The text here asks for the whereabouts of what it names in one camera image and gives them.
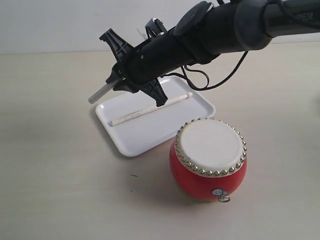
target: drum sticker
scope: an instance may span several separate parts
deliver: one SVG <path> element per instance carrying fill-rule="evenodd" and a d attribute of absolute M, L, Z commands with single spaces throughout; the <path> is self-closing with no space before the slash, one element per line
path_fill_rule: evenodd
<path fill-rule="evenodd" d="M 226 195 L 227 195 L 227 191 L 224 191 L 223 189 L 221 189 L 221 188 L 216 188 L 216 189 L 214 189 L 214 190 L 212 190 L 212 195 L 214 195 L 214 196 L 216 196 L 216 197 L 225 197 Z"/>

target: white tray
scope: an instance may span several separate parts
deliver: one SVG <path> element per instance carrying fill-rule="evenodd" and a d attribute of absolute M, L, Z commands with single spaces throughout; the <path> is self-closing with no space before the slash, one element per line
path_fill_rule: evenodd
<path fill-rule="evenodd" d="M 193 96 L 116 126 L 111 126 L 110 122 L 156 102 L 141 91 L 135 94 L 127 92 L 100 103 L 95 109 L 112 141 L 126 157 L 136 157 L 170 140 L 185 122 L 210 118 L 216 113 L 216 108 L 181 78 L 165 77 L 160 83 L 169 99 L 187 92 L 192 92 Z"/>

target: table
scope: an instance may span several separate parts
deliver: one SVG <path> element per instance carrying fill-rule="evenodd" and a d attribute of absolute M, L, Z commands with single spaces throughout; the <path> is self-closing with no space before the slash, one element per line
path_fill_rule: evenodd
<path fill-rule="evenodd" d="M 240 56 L 200 69 L 215 84 Z M 1 240 L 318 238 L 319 59 L 320 42 L 271 44 L 202 92 L 245 136 L 248 168 L 231 202 L 200 204 L 175 184 L 171 141 L 126 158 L 98 121 L 88 97 L 111 52 L 1 55 Z"/>

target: drum rim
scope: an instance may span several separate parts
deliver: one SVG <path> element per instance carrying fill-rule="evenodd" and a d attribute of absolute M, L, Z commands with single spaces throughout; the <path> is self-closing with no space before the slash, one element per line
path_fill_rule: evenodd
<path fill-rule="evenodd" d="M 228 169 L 204 169 L 196 164 L 193 163 L 193 160 L 190 159 L 188 156 L 185 155 L 183 149 L 181 148 L 180 145 L 180 138 L 181 135 L 184 131 L 184 129 L 189 125 L 192 124 L 193 122 L 196 121 L 201 121 L 201 120 L 210 120 L 210 121 L 218 121 L 222 124 L 225 124 L 226 126 L 230 127 L 233 131 L 237 133 L 239 136 L 239 139 L 242 141 L 242 154 L 241 157 L 236 161 L 234 165 L 230 165 Z M 222 178 L 222 177 L 227 177 L 230 176 L 236 172 L 238 172 L 244 165 L 245 161 L 247 161 L 247 142 L 245 141 L 244 137 L 240 134 L 239 131 L 236 130 L 235 127 L 231 126 L 230 124 L 222 121 L 222 120 L 216 120 L 213 117 L 206 117 L 206 118 L 198 118 L 198 119 L 193 119 L 191 122 L 186 122 L 183 126 L 181 126 L 180 130 L 177 131 L 175 140 L 174 140 L 174 152 L 175 155 L 177 156 L 178 160 L 180 163 L 187 168 L 189 171 L 191 171 L 194 174 L 197 174 L 202 177 L 207 177 L 207 178 Z"/>

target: metal ring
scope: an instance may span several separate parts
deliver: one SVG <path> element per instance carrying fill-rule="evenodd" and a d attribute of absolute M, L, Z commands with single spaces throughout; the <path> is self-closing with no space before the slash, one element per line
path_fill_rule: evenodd
<path fill-rule="evenodd" d="M 218 198 L 218 201 L 223 204 L 230 202 L 230 200 L 231 198 L 229 196 L 221 196 Z"/>

